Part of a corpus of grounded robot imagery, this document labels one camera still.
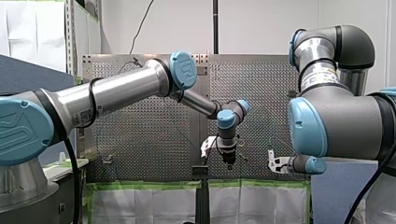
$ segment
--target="small white object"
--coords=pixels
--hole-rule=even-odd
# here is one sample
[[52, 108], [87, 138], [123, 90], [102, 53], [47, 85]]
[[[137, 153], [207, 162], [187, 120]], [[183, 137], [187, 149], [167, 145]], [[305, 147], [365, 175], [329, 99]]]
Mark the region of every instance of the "small white object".
[[66, 154], [64, 154], [64, 152], [59, 153], [59, 160], [58, 160], [58, 164], [64, 164], [64, 162], [66, 162]]
[[289, 174], [290, 157], [275, 158], [275, 153], [272, 149], [268, 150], [268, 167], [277, 174]]
[[209, 136], [201, 145], [201, 157], [207, 156], [207, 151], [215, 145], [216, 136]]

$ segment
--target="robotic arm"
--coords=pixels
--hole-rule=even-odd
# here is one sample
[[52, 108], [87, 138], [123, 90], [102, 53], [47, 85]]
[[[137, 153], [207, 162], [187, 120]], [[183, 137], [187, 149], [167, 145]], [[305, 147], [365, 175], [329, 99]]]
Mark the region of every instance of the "robotic arm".
[[202, 114], [208, 119], [216, 119], [218, 123], [218, 135], [209, 136], [202, 144], [202, 157], [213, 147], [221, 151], [223, 161], [229, 170], [235, 163], [235, 151], [237, 145], [236, 127], [250, 111], [250, 106], [245, 100], [231, 101], [221, 105], [216, 101], [209, 101], [205, 97], [193, 91], [177, 91], [172, 93], [171, 98], [181, 102]]
[[[383, 160], [394, 141], [393, 89], [362, 94], [374, 65], [370, 37], [354, 26], [298, 31], [290, 62], [300, 97], [290, 101], [290, 134], [299, 154]], [[342, 71], [341, 80], [335, 71]]]
[[248, 104], [238, 101], [221, 106], [187, 91], [196, 78], [195, 60], [188, 53], [175, 52], [169, 60], [148, 60], [132, 72], [63, 91], [0, 97], [0, 208], [47, 194], [50, 187], [37, 159], [46, 148], [67, 139], [74, 128], [88, 127], [95, 119], [152, 95], [171, 96], [217, 119], [218, 142], [225, 161], [232, 164], [235, 127], [248, 113]]

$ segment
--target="metal frame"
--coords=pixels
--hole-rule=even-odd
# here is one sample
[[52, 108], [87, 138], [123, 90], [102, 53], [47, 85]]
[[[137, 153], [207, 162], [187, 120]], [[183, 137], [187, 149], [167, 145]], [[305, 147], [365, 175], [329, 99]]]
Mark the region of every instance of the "metal frame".
[[[274, 132], [276, 132], [275, 134], [281, 134], [282, 136], [280, 138], [283, 138], [284, 141], [286, 141], [288, 144], [290, 144], [289, 131], [288, 131], [288, 125], [287, 125], [286, 106], [289, 101], [290, 91], [297, 90], [297, 81], [296, 81], [297, 75], [294, 76], [295, 72], [291, 68], [291, 66], [289, 66], [289, 61], [288, 61], [287, 56], [282, 56], [282, 55], [267, 56], [267, 55], [193, 54], [193, 55], [191, 55], [191, 57], [194, 58], [195, 61], [197, 62], [198, 71], [199, 71], [199, 78], [198, 78], [198, 81], [193, 89], [195, 91], [200, 92], [203, 96], [211, 97], [212, 100], [224, 101], [224, 99], [231, 100], [231, 99], [235, 98], [235, 95], [230, 95], [230, 96], [218, 95], [216, 97], [220, 96], [220, 99], [216, 99], [216, 98], [214, 98], [213, 95], [210, 94], [211, 92], [213, 93], [213, 92], [217, 92], [217, 91], [224, 91], [222, 89], [217, 90], [217, 88], [221, 87], [221, 86], [218, 86], [216, 83], [218, 82], [218, 79], [221, 78], [221, 76], [224, 76], [224, 74], [229, 73], [230, 69], [233, 69], [233, 66], [236, 66], [236, 68], [243, 67], [244, 69], [246, 68], [248, 70], [248, 74], [241, 73], [240, 69], [239, 69], [240, 71], [235, 71], [235, 72], [239, 72], [239, 73], [237, 73], [238, 76], [247, 75], [247, 76], [250, 76], [249, 78], [257, 78], [257, 75], [262, 74], [265, 77], [265, 74], [268, 74], [268, 73], [270, 73], [268, 78], [270, 78], [270, 76], [272, 76], [272, 77], [281, 76], [282, 79], [280, 79], [280, 80], [276, 80], [271, 83], [270, 82], [263, 83], [262, 85], [263, 85], [263, 88], [266, 90], [274, 90], [274, 88], [278, 88], [281, 90], [281, 91], [277, 92], [276, 97], [279, 99], [277, 99], [277, 101], [275, 101], [276, 105], [271, 105], [271, 107], [274, 106], [274, 108], [271, 108], [271, 110], [274, 113], [278, 113], [279, 108], [282, 108], [281, 109], [282, 114], [280, 116], [278, 115], [282, 119], [280, 119], [280, 121], [279, 121], [277, 118], [274, 118], [276, 121], [275, 121], [275, 123], [271, 124], [272, 125], [271, 127], [276, 128], [277, 127], [276, 125], [279, 122], [282, 122], [279, 124], [279, 125], [282, 125], [282, 129], [275, 130]], [[129, 69], [132, 69], [135, 66], [133, 63], [131, 63], [134, 60], [134, 58], [136, 58], [139, 62], [143, 63], [147, 59], [151, 59], [151, 58], [161, 58], [163, 60], [169, 60], [169, 55], [155, 55], [155, 54], [84, 55], [83, 56], [83, 73], [84, 73], [85, 82], [92, 79], [92, 76], [89, 76], [89, 74], [92, 74], [92, 64], [95, 62], [98, 62], [98, 60], [101, 62], [112, 62], [112, 63], [117, 63], [117, 64], [126, 64], [127, 63], [121, 69], [122, 71], [127, 71]], [[228, 82], [226, 82], [225, 85], [232, 85], [233, 87], [235, 87], [235, 85], [236, 86], [239, 85], [237, 83], [238, 81], [243, 80], [243, 79], [232, 80], [233, 78], [238, 78], [238, 77], [231, 77], [231, 79], [228, 80]], [[249, 91], [249, 90], [245, 90], [245, 89], [240, 89], [240, 87], [238, 87], [238, 88], [239, 88], [238, 91], [242, 90], [247, 93]], [[244, 93], [243, 94], [241, 93], [241, 96], [238, 95], [236, 97], [244, 97]], [[189, 114], [190, 114], [190, 125], [191, 125], [190, 126], [190, 139], [191, 139], [192, 143], [194, 144], [194, 147], [199, 148], [201, 143], [206, 140], [206, 138], [208, 137], [209, 134], [211, 134], [211, 135], [215, 134], [214, 129], [213, 129], [214, 121], [209, 121], [204, 115], [201, 115], [193, 110], [190, 110]], [[252, 130], [250, 130], [248, 134], [243, 134], [244, 128], [246, 128], [244, 126], [248, 126], [248, 125], [251, 125], [251, 123], [249, 124], [249, 118], [247, 118], [247, 121], [244, 122], [240, 127], [240, 129], [242, 130], [241, 135], [243, 138], [246, 137], [248, 134], [255, 134], [255, 133], [252, 133]], [[267, 133], [260, 134], [260, 136], [262, 136], [262, 138], [264, 138], [264, 136], [268, 137], [268, 132], [271, 132], [272, 130], [267, 129], [266, 131], [267, 131]], [[85, 148], [92, 149], [94, 146], [94, 144], [92, 142], [90, 142], [90, 139], [92, 139], [92, 130], [90, 130], [90, 129], [86, 130], [84, 135], [85, 135], [85, 137], [82, 137], [81, 140], [85, 141], [85, 143], [78, 144], [79, 147], [85, 145]], [[257, 140], [261, 141], [260, 146], [257, 148], [260, 148], [263, 150], [267, 149], [268, 144], [265, 142], [266, 140], [264, 141], [264, 140], [258, 139], [257, 137], [255, 139], [256, 139], [255, 141], [257, 141]], [[292, 151], [290, 149], [279, 144], [278, 142], [276, 142], [276, 146], [280, 148], [280, 151], [276, 150], [276, 154], [279, 154], [282, 156], [282, 155], [289, 155], [292, 153]], [[199, 165], [200, 164], [200, 158], [199, 158], [200, 155], [199, 155], [199, 153], [196, 152], [194, 147], [190, 146], [191, 165]], [[246, 148], [242, 148], [240, 150], [241, 151], [244, 150], [245, 152], [247, 152]], [[78, 152], [81, 153], [81, 155], [83, 155], [83, 152], [80, 150], [80, 148], [78, 149]], [[266, 155], [266, 154], [267, 154], [267, 152], [265, 150], [262, 153], [262, 155]], [[209, 161], [212, 161], [209, 163], [209, 168], [210, 168], [209, 176], [212, 178], [223, 179], [223, 178], [247, 177], [247, 178], [256, 178], [256, 179], [277, 179], [277, 180], [293, 180], [294, 179], [293, 177], [290, 177], [288, 175], [275, 175], [275, 174], [272, 174], [270, 171], [267, 172], [265, 170], [266, 164], [267, 164], [267, 161], [265, 160], [265, 158], [266, 158], [265, 156], [260, 157], [261, 161], [253, 162], [253, 163], [259, 163], [261, 165], [260, 169], [262, 171], [256, 175], [249, 173], [249, 172], [241, 173], [240, 171], [244, 171], [247, 168], [251, 169], [250, 164], [241, 164], [241, 162], [236, 164], [235, 172], [233, 172], [233, 173], [228, 172], [225, 165], [219, 159], [219, 156], [217, 155], [217, 153], [212, 153], [211, 156], [212, 156], [212, 158], [211, 158], [211, 160], [209, 160]]]
[[[211, 90], [211, 84], [213, 82], [218, 82], [219, 79], [219, 73], [221, 73], [222, 69], [227, 66], [233, 66], [233, 65], [240, 65], [240, 66], [246, 66], [247, 68], [250, 68], [251, 71], [249, 75], [256, 76], [261, 74], [262, 72], [275, 72], [276, 69], [280, 69], [280, 75], [282, 75], [282, 78], [286, 78], [287, 80], [290, 81], [290, 90], [288, 88], [283, 88], [282, 92], [284, 95], [279, 96], [280, 99], [279, 101], [283, 101], [285, 103], [282, 106], [285, 106], [285, 113], [286, 113], [286, 105], [289, 100], [288, 97], [290, 97], [290, 93], [296, 92], [297, 90], [297, 78], [298, 76], [293, 76], [295, 75], [294, 69], [292, 69], [289, 66], [289, 61], [287, 56], [265, 56], [265, 55], [208, 55], [208, 54], [193, 54], [191, 55], [192, 58], [195, 59], [197, 65], [198, 65], [198, 74], [199, 78], [194, 86], [194, 90], [200, 92], [203, 96], [205, 97], [211, 97], [212, 100], [218, 100], [214, 99], [213, 96], [211, 96], [211, 92], [214, 92], [216, 90]], [[128, 62], [132, 62], [136, 58], [139, 62], [145, 62], [147, 59], [151, 58], [161, 58], [163, 60], [168, 60], [169, 55], [84, 55], [83, 56], [83, 73], [84, 73], [84, 80], [89, 81], [92, 79], [92, 76], [87, 76], [91, 75], [93, 70], [92, 70], [92, 64], [96, 60], [103, 60], [103, 61], [111, 61], [114, 63], [121, 63], [121, 64], [127, 64]], [[122, 67], [122, 70], [128, 71], [134, 67], [134, 64], [127, 64], [124, 67]], [[282, 86], [288, 84], [288, 83], [280, 83], [277, 81], [276, 83], [265, 83], [267, 85], [273, 85], [274, 87], [271, 88], [282, 88]], [[192, 143], [200, 148], [200, 145], [202, 142], [206, 140], [206, 138], [210, 134], [213, 133], [213, 125], [214, 121], [209, 121], [204, 115], [199, 114], [196, 111], [190, 110], [189, 112], [190, 116], [190, 139]], [[281, 132], [282, 134], [285, 134], [284, 131], [288, 129], [287, 123], [282, 124], [283, 126], [283, 131]], [[82, 140], [84, 140], [83, 144], [79, 144], [79, 146], [85, 146], [88, 150], [92, 150], [94, 147], [94, 144], [92, 143], [92, 130], [88, 129], [85, 132], [85, 137], [83, 137]], [[266, 151], [266, 145], [264, 144], [262, 148], [264, 151], [262, 152], [263, 155], [267, 155]], [[210, 223], [210, 209], [209, 209], [209, 185], [208, 185], [208, 178], [210, 177], [215, 177], [215, 178], [238, 178], [242, 177], [239, 175], [216, 175], [219, 173], [219, 169], [211, 171], [210, 168], [213, 168], [213, 164], [219, 164], [222, 165], [222, 161], [219, 161], [219, 158], [216, 158], [217, 153], [214, 152], [212, 153], [212, 158], [210, 159], [209, 166], [202, 166], [201, 165], [201, 160], [200, 160], [200, 154], [196, 152], [194, 147], [190, 146], [190, 151], [191, 151], [191, 179], [194, 180], [200, 180], [201, 181], [201, 187], [196, 191], [196, 223], [205, 223], [208, 224]], [[288, 149], [285, 146], [281, 146], [281, 151], [277, 152], [276, 154], [282, 155], [282, 154], [290, 154], [292, 153], [290, 149]], [[262, 163], [263, 167], [266, 167], [267, 161], [262, 160], [260, 161]], [[239, 164], [236, 166], [236, 169], [242, 169], [243, 165]], [[258, 178], [258, 179], [274, 179], [274, 180], [288, 180], [288, 181], [293, 181], [296, 180], [292, 176], [288, 175], [266, 175], [266, 176], [254, 176], [250, 175], [248, 176], [249, 178]], [[155, 181], [173, 181], [173, 180], [186, 180], [186, 179], [155, 179]]]
[[77, 74], [77, 47], [74, 20], [74, 0], [65, 0], [64, 4], [65, 33], [66, 33], [66, 71], [75, 76]]

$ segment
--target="label sticker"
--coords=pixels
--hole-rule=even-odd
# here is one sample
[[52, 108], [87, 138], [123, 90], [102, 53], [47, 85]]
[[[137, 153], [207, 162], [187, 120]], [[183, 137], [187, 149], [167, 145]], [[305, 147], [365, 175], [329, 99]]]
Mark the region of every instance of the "label sticker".
[[304, 90], [312, 85], [320, 83], [339, 83], [338, 76], [331, 68], [314, 68], [312, 73], [303, 78], [301, 86]]

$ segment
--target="black cable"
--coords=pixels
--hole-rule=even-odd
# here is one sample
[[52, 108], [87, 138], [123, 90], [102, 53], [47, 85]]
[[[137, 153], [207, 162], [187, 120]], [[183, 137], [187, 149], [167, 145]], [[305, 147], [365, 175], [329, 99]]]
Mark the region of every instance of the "black cable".
[[388, 156], [381, 162], [378, 169], [375, 171], [373, 176], [370, 178], [370, 180], [367, 182], [367, 184], [361, 190], [358, 197], [355, 199], [355, 202], [352, 204], [352, 207], [350, 208], [349, 213], [346, 216], [346, 221], [344, 222], [345, 224], [349, 224], [350, 220], [353, 217], [353, 214], [355, 213], [356, 209], [358, 208], [359, 203], [361, 203], [361, 199], [364, 197], [364, 195], [367, 193], [367, 191], [371, 188], [371, 186], [374, 184], [374, 182], [379, 178], [382, 171], [388, 165], [388, 162], [390, 161], [390, 159], [393, 157], [393, 154], [395, 153], [395, 151], [396, 151], [396, 141], [393, 144], [392, 148], [390, 149]]
[[119, 74], [120, 72], [122, 72], [122, 69], [123, 69], [127, 64], [130, 64], [130, 63], [133, 63], [134, 65], [139, 66], [139, 67], [143, 67], [143, 65], [139, 62], [139, 60], [136, 59], [136, 57], [134, 57], [134, 61], [133, 61], [133, 62], [125, 63], [125, 64], [120, 68], [120, 70], [119, 70], [119, 72], [118, 72], [117, 74]]
[[79, 220], [79, 206], [80, 206], [80, 194], [79, 194], [79, 171], [78, 164], [75, 152], [73, 150], [72, 144], [70, 140], [67, 138], [64, 140], [64, 144], [66, 145], [67, 153], [69, 154], [70, 162], [72, 164], [72, 173], [74, 180], [74, 215], [73, 215], [73, 224], [78, 224]]
[[96, 101], [95, 101], [95, 95], [93, 94], [93, 84], [95, 84], [96, 81], [102, 79], [102, 77], [96, 77], [93, 80], [91, 80], [90, 82], [90, 87], [88, 88], [89, 91], [89, 95], [90, 95], [90, 102], [91, 102], [91, 106], [92, 106], [92, 116], [91, 116], [91, 120], [88, 124], [80, 126], [78, 128], [88, 128], [91, 125], [93, 125], [93, 123], [95, 122], [96, 118], [98, 117], [98, 110], [97, 110], [97, 106], [96, 106]]
[[[372, 96], [373, 95], [381, 96], [383, 99], [387, 100], [391, 104], [393, 111], [396, 111], [396, 104], [391, 99], [389, 99], [387, 95], [385, 95], [383, 93], [374, 93], [371, 95]], [[373, 176], [370, 178], [370, 180], [367, 182], [367, 184], [361, 190], [358, 197], [356, 197], [355, 202], [352, 204], [352, 206], [346, 216], [346, 220], [345, 220], [344, 224], [349, 224], [349, 222], [351, 221], [351, 219], [353, 217], [353, 214], [355, 213], [356, 209], [358, 208], [359, 203], [361, 203], [361, 199], [364, 197], [364, 195], [367, 193], [367, 191], [371, 188], [371, 186], [374, 184], [374, 182], [379, 178], [379, 176], [383, 173], [384, 169], [388, 166], [388, 163], [392, 159], [395, 152], [396, 152], [396, 140], [394, 141], [392, 147], [390, 148], [387, 157], [384, 160], [382, 160], [382, 162], [378, 166], [378, 168], [375, 171], [375, 173], [373, 174]]]
[[153, 2], [154, 0], [151, 0], [151, 2], [148, 4], [148, 8], [146, 9], [145, 16], [143, 17], [143, 20], [140, 22], [139, 29], [137, 30], [137, 33], [134, 36], [134, 40], [132, 41], [132, 46], [131, 46], [131, 50], [129, 51], [129, 54], [132, 54], [132, 51], [134, 50], [134, 42], [136, 41], [137, 37], [140, 34], [140, 30], [142, 29], [143, 23], [145, 22], [147, 15], [149, 14], [149, 9], [151, 8]]

